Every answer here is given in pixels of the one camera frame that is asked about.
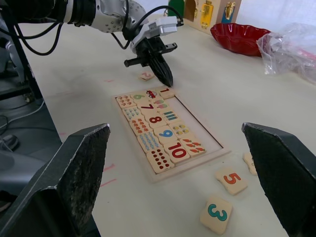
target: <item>number 8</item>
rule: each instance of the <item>number 8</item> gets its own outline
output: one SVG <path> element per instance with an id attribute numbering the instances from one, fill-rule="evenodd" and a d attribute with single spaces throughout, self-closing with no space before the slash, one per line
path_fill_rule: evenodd
<path id="1" fill-rule="evenodd" d="M 161 122 L 162 118 L 160 117 L 156 117 L 156 118 L 150 118 L 149 120 L 151 123 L 157 123 L 157 122 Z"/>
<path id="2" fill-rule="evenodd" d="M 160 133 L 159 136 L 161 137 L 172 137 L 173 133 L 170 130 L 166 130 L 163 133 Z"/>

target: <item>black cable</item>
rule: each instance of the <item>black cable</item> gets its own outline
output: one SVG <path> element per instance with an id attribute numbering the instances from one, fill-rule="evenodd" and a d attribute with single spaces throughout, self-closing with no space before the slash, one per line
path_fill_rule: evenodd
<path id="1" fill-rule="evenodd" d="M 26 104 L 24 104 L 24 105 L 21 105 L 21 106 L 19 106 L 19 107 L 15 107 L 15 108 L 8 108 L 8 109 L 1 109 L 1 108 L 0 108 L 0 110 L 16 110 L 16 109 L 20 109 L 20 108 L 22 108 L 22 107 L 25 107 L 25 106 L 27 106 L 27 105 L 29 105 L 29 104 L 31 104 L 31 103 L 33 103 L 33 102 L 26 103 Z"/>
<path id="2" fill-rule="evenodd" d="M 16 37 L 16 38 L 18 38 L 18 39 L 24 38 L 24 39 L 26 39 L 26 40 L 32 40 L 32 39 L 37 39 L 37 38 L 39 38 L 39 37 L 42 37 L 42 36 L 46 35 L 48 32 L 50 32 L 52 29 L 54 29 L 57 25 L 58 25 L 58 23 L 55 22 L 55 23 L 53 23 L 50 27 L 48 27 L 46 30 L 44 30 L 42 33 L 39 33 L 39 34 L 34 35 L 34 36 L 23 36 L 23 35 L 22 35 L 22 36 L 18 36 L 18 35 L 16 35 L 16 34 L 11 34 L 10 32 L 5 31 L 5 30 L 2 29 L 2 28 L 0 28 L 0 32 L 6 34 L 6 35 L 8 35 L 8 36 L 11 36 L 11 37 Z"/>
<path id="3" fill-rule="evenodd" d="M 3 129 L 3 131 L 0 133 L 0 136 L 2 136 L 2 135 L 4 135 L 4 133 L 8 130 L 8 127 L 9 127 L 9 118 L 7 117 L 7 116 L 5 116 L 5 115 L 0 115 L 0 117 L 4 117 L 5 118 L 5 120 L 6 120 L 6 125 L 5 125 L 5 127 L 4 127 L 4 129 Z"/>
<path id="4" fill-rule="evenodd" d="M 19 25 L 18 25 L 17 23 L 15 23 L 14 26 L 15 26 L 15 28 L 16 28 L 18 34 L 19 34 L 20 36 L 22 36 L 23 34 L 22 34 L 22 32 L 21 32 L 21 29 L 20 29 Z M 59 26 L 58 26 L 58 29 L 57 29 L 55 42 L 54 42 L 52 48 L 51 48 L 48 52 L 46 52 L 46 53 L 41 53 L 41 52 L 37 52 L 36 50 L 34 50 L 34 49 L 27 43 L 27 41 L 26 41 L 23 37 L 21 38 L 21 40 L 22 40 L 22 42 L 24 43 L 24 45 L 25 45 L 32 53 L 37 54 L 37 55 L 39 55 L 39 56 L 47 56 L 47 55 L 51 54 L 51 53 L 55 50 L 55 48 L 56 48 L 56 46 L 57 46 L 57 43 L 58 43 L 58 40 L 59 40 L 60 31 L 61 31 L 62 26 L 63 26 L 63 23 L 60 23 Z"/>

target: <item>wooden number puzzle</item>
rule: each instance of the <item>wooden number puzzle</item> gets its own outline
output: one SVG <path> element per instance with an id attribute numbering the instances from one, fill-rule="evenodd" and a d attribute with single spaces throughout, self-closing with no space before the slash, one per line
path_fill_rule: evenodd
<path id="1" fill-rule="evenodd" d="M 211 196 L 200 215 L 203 225 L 222 235 L 227 227 L 233 205 L 219 197 Z"/>
<path id="2" fill-rule="evenodd" d="M 236 195 L 248 187 L 247 182 L 230 167 L 218 170 L 215 177 L 231 195 Z"/>
<path id="3" fill-rule="evenodd" d="M 129 127 L 140 162 L 153 181 L 229 152 L 172 88 L 160 86 L 117 95 L 113 97 L 113 102 L 125 126 Z"/>

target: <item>wooden tile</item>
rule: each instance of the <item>wooden tile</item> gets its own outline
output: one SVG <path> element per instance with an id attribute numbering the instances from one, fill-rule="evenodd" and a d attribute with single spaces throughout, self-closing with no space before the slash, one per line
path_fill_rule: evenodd
<path id="1" fill-rule="evenodd" d="M 152 100 L 151 102 L 154 104 L 154 107 L 157 109 L 158 112 L 165 109 L 171 109 L 169 104 L 165 102 L 165 100 L 162 99 L 161 97 L 155 100 Z"/>
<path id="2" fill-rule="evenodd" d="M 162 145 L 159 143 L 158 138 L 154 135 L 153 132 L 146 132 L 137 137 L 139 144 L 142 146 L 145 153 L 150 152 L 151 150 L 161 148 Z"/>
<path id="3" fill-rule="evenodd" d="M 129 95 L 123 95 L 116 98 L 119 106 L 123 108 L 132 107 L 136 104 L 134 103 L 133 99 Z"/>
<path id="4" fill-rule="evenodd" d="M 164 150 L 169 154 L 172 163 L 177 164 L 190 158 L 189 153 L 177 140 L 163 146 Z"/>
<path id="5" fill-rule="evenodd" d="M 203 225 L 222 235 L 231 216 L 233 205 L 217 196 L 211 196 L 200 215 Z"/>
<path id="6" fill-rule="evenodd" d="M 163 99 L 169 99 L 175 95 L 174 90 L 168 86 L 160 86 L 154 88 L 154 90 L 158 92 Z"/>
<path id="7" fill-rule="evenodd" d="M 136 136 L 141 135 L 145 132 L 153 131 L 149 127 L 149 124 L 145 121 L 145 118 L 133 119 L 131 122 L 129 122 L 129 125 L 133 129 Z"/>
<path id="8" fill-rule="evenodd" d="M 180 142 L 191 157 L 197 157 L 206 153 L 206 149 L 202 146 L 201 141 L 195 136 L 185 136 L 183 139 L 180 139 Z"/>
<path id="9" fill-rule="evenodd" d="M 141 114 L 140 110 L 137 106 L 132 106 L 128 108 L 122 109 L 123 114 L 125 115 L 128 121 L 132 121 L 133 119 L 143 118 L 144 116 Z"/>
<path id="10" fill-rule="evenodd" d="M 247 182 L 241 179 L 231 167 L 224 167 L 218 170 L 215 173 L 215 177 L 231 195 L 236 195 L 248 187 Z"/>
<path id="11" fill-rule="evenodd" d="M 145 120 L 149 123 L 152 129 L 167 125 L 166 121 L 162 119 L 162 116 L 158 113 L 152 115 L 146 115 Z"/>
<path id="12" fill-rule="evenodd" d="M 194 134 L 191 133 L 190 129 L 183 123 L 183 121 L 171 123 L 169 126 L 179 139 L 184 138 L 188 135 L 194 136 Z"/>
<path id="13" fill-rule="evenodd" d="M 147 99 L 149 101 L 152 101 L 161 97 L 159 93 L 154 90 L 146 90 L 145 92 L 146 92 Z"/>
<path id="14" fill-rule="evenodd" d="M 149 81 L 150 79 L 152 79 L 154 77 L 155 77 L 155 74 L 153 72 L 149 72 L 149 71 L 143 72 L 142 74 L 140 74 L 138 76 L 138 78 L 143 80 L 143 81 Z"/>
<path id="15" fill-rule="evenodd" d="M 161 144 L 167 144 L 169 142 L 177 140 L 176 135 L 174 135 L 169 126 L 155 128 L 154 134 L 156 137 L 158 137 Z"/>
<path id="16" fill-rule="evenodd" d="M 158 113 L 162 115 L 167 124 L 181 121 L 180 117 L 171 108 L 160 110 Z"/>
<path id="17" fill-rule="evenodd" d="M 153 115 L 157 113 L 157 109 L 154 107 L 154 104 L 150 101 L 139 103 L 137 104 L 137 107 L 140 109 L 144 116 Z"/>
<path id="18" fill-rule="evenodd" d="M 156 174 L 162 173 L 174 167 L 174 163 L 171 162 L 170 156 L 163 148 L 148 152 L 147 159 Z"/>
<path id="19" fill-rule="evenodd" d="M 249 171 L 252 175 L 258 175 L 250 152 L 243 155 L 243 161 L 248 165 Z"/>
<path id="20" fill-rule="evenodd" d="M 149 101 L 145 91 L 135 92 L 135 93 L 131 94 L 130 97 L 134 100 L 135 104 Z"/>

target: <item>number 5 tile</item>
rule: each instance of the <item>number 5 tile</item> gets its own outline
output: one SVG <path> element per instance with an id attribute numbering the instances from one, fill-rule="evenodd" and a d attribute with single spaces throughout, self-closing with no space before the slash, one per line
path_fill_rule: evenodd
<path id="1" fill-rule="evenodd" d="M 203 225 L 222 235 L 231 216 L 233 205 L 217 196 L 211 196 L 200 215 Z"/>
<path id="2" fill-rule="evenodd" d="M 215 177 L 231 195 L 236 195 L 248 187 L 247 182 L 230 167 L 218 170 Z"/>

